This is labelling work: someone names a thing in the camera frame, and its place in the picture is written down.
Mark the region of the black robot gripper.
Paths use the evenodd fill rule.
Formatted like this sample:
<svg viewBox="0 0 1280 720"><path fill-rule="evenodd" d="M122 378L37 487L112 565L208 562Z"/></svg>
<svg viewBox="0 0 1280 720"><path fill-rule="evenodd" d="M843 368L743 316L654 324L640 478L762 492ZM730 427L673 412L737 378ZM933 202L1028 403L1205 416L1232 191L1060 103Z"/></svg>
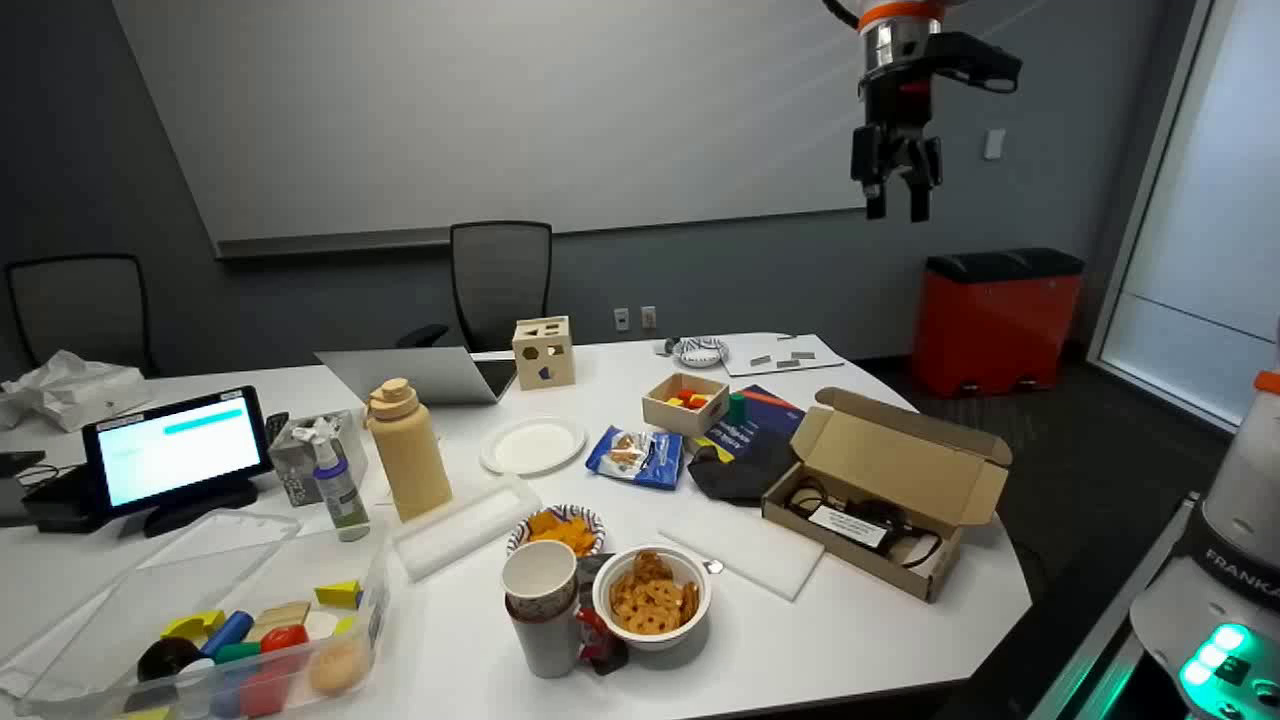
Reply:
<svg viewBox="0 0 1280 720"><path fill-rule="evenodd" d="M941 25L867 25L861 40L867 72L861 80L865 123L852 134L852 176L865 184L867 219L886 219L886 179L899 176L914 191L914 223L925 223L930 196L941 184L941 143L930 136L933 80L1018 92L1023 59Z"/></svg>

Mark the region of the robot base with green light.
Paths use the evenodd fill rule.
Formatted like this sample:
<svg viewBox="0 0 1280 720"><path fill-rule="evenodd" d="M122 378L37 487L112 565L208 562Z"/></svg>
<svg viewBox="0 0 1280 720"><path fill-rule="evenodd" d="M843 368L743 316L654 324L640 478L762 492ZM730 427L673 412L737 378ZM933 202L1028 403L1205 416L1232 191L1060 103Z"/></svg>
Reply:
<svg viewBox="0 0 1280 720"><path fill-rule="evenodd" d="M1280 720L1280 372L1257 378L1205 500L1186 500L1033 720L1133 717L1136 668L1194 720Z"/></svg>

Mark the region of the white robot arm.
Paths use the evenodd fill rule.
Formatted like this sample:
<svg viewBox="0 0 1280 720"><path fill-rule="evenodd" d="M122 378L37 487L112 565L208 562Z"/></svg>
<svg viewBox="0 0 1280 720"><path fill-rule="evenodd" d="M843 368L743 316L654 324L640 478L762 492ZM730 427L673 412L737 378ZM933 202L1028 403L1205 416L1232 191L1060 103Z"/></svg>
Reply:
<svg viewBox="0 0 1280 720"><path fill-rule="evenodd" d="M890 176L904 179L916 223L933 211L941 184L941 140L930 136L936 75L999 96L1022 87L1022 56L946 27L954 5L867 0L852 12L843 0L824 0L865 49L865 80L856 83L865 123L852 134L852 179L865 188L871 219L890 215Z"/></svg>

